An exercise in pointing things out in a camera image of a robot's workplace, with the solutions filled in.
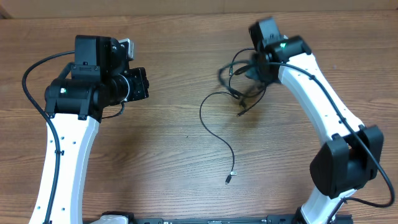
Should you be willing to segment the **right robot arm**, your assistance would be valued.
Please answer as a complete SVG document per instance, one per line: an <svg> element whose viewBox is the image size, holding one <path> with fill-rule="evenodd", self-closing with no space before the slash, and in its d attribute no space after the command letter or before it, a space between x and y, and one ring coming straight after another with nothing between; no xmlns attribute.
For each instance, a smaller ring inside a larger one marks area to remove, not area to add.
<svg viewBox="0 0 398 224"><path fill-rule="evenodd" d="M365 127L340 100L323 76L308 44L282 35L273 18L249 27L255 49L252 79L281 83L297 99L318 135L321 148L310 163L315 185L293 215L270 215L274 223L352 223L336 216L343 201L377 176L384 136Z"/></svg>

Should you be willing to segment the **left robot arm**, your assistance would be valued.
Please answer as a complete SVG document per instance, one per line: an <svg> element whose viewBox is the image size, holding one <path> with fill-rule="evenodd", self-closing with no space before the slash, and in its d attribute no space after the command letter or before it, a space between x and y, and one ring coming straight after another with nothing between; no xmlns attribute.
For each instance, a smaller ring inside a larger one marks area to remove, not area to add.
<svg viewBox="0 0 398 224"><path fill-rule="evenodd" d="M124 109L149 96L145 69L129 66L133 41L78 35L72 55L38 107L47 123L47 149L31 223L83 221L88 160L104 109Z"/></svg>

